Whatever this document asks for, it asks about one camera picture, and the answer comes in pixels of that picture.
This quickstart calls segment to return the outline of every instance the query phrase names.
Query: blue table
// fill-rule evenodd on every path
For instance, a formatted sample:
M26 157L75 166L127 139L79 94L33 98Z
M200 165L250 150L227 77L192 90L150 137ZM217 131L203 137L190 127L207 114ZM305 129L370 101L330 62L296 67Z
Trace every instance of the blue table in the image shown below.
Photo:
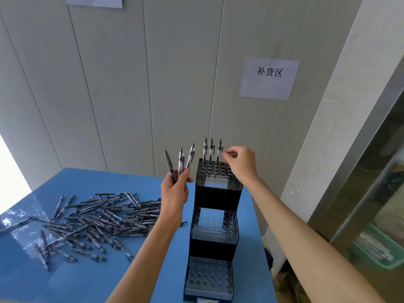
M62 194L66 198L76 194L75 203L88 199L94 193L120 193L124 190L137 192L141 201L157 199L161 197L161 181L161 178L65 168L0 215L0 222L15 223L29 215L53 217ZM188 188L189 198L184 206L183 221L189 223L178 229L171 242L152 302L183 301L195 184L188 184ZM276 302L247 189L241 195L237 216L240 239L233 260L233 302ZM40 222L33 221L0 236L0 299L38 303L104 302L129 267L125 255L103 244L107 250L107 261L97 263L65 247L63 249L74 255L78 262L68 263L59 255L53 256L53 269L46 272L33 249L34 242L41 242L41 228ZM120 239L133 255L136 255L144 240L137 237Z

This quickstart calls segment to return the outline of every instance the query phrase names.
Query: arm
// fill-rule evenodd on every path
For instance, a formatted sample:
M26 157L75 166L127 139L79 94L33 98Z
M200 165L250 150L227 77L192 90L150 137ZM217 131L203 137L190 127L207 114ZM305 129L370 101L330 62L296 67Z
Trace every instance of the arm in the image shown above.
M253 151L246 147L231 147L222 156L250 191L312 302L384 302L337 250L258 177Z
M173 185L170 174L161 183L160 216L123 278L106 303L150 302L167 250L182 220L188 199L189 169Z

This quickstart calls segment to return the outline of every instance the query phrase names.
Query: green basket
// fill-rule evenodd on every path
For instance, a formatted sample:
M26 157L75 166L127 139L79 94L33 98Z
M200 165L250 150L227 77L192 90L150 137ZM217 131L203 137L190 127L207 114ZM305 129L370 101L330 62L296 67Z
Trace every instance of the green basket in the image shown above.
M376 239L378 242L383 244L387 249L390 250L391 255L393 255L393 260L389 261L388 259L375 259L372 255L370 255L365 249L363 249L360 244L356 242L356 240L353 241L353 248L354 251L356 251L356 254L365 254L368 258L370 258L374 263L377 265L388 269L392 270L398 266L400 266L402 263L404 263L404 248L401 247L398 243L396 243L394 240L389 238L387 235L385 235L381 230L379 230L377 227L375 227L372 224L368 224L366 228L363 230L366 234L370 235L374 239Z

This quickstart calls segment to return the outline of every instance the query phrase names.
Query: pen display stand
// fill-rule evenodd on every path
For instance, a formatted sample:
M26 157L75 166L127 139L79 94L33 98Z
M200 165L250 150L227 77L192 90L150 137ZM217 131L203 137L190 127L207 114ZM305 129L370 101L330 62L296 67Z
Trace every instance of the pen display stand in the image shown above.
M239 240L236 212L242 187L226 163L204 164L199 159L184 301L233 300L232 261Z

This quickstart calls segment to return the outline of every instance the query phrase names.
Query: forearm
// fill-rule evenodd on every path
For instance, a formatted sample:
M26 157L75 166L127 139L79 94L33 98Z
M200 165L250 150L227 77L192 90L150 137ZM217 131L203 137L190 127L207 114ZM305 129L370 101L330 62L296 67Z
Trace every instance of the forearm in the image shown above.
M175 229L170 223L157 221L106 303L150 302Z
M259 178L245 186L312 302L384 302L362 275Z

